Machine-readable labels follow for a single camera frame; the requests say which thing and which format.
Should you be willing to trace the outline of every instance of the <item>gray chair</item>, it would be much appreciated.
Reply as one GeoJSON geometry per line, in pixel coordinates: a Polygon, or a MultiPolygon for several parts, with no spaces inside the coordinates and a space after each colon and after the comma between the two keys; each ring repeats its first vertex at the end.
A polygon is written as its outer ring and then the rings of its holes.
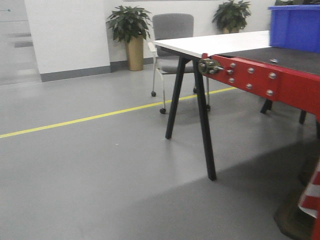
{"type": "MultiPolygon", "coordinates": [[[[186,13],[165,13],[153,16],[153,30],[155,40],[189,38],[194,35],[194,17],[186,13]]],[[[155,97],[156,72],[162,80],[163,106],[160,113],[166,112],[165,81],[163,75],[176,74],[178,70],[179,57],[166,51],[156,48],[152,42],[148,43],[150,51],[153,53],[153,84],[151,96],[155,97]]],[[[186,64],[184,73],[193,73],[192,61],[186,64]]],[[[209,105],[209,79],[206,78],[207,85],[207,108],[209,105]]]]}

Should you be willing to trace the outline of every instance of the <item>blue plastic bin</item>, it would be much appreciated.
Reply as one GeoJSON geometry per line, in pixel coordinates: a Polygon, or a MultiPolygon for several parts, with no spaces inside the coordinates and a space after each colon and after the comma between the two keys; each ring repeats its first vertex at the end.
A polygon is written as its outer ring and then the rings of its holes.
{"type": "Polygon", "coordinates": [[[320,5],[270,6],[271,47],[320,53],[320,5]]]}

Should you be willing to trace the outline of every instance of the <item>glass door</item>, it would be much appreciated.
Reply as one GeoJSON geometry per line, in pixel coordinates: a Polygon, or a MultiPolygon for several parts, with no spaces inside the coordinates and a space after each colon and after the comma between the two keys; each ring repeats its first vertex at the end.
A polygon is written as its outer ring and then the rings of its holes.
{"type": "Polygon", "coordinates": [[[0,86],[41,82],[24,0],[0,0],[0,86]]]}

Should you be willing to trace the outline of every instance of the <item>chair armrest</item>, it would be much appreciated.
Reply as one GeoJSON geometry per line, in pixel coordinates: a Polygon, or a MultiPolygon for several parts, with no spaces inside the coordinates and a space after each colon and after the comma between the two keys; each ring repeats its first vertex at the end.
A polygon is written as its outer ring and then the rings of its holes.
{"type": "Polygon", "coordinates": [[[155,47],[155,45],[152,43],[152,42],[148,42],[148,47],[149,47],[149,50],[152,52],[152,53],[156,53],[157,52],[157,49],[155,47]]]}

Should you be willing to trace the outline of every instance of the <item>dark conveyor belt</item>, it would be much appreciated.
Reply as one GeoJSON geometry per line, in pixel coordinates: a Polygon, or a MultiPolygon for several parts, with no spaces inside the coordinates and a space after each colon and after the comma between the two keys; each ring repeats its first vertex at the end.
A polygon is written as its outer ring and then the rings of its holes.
{"type": "Polygon", "coordinates": [[[272,64],[305,73],[320,75],[320,53],[294,49],[266,47],[219,54],[226,57],[240,57],[272,64]]]}

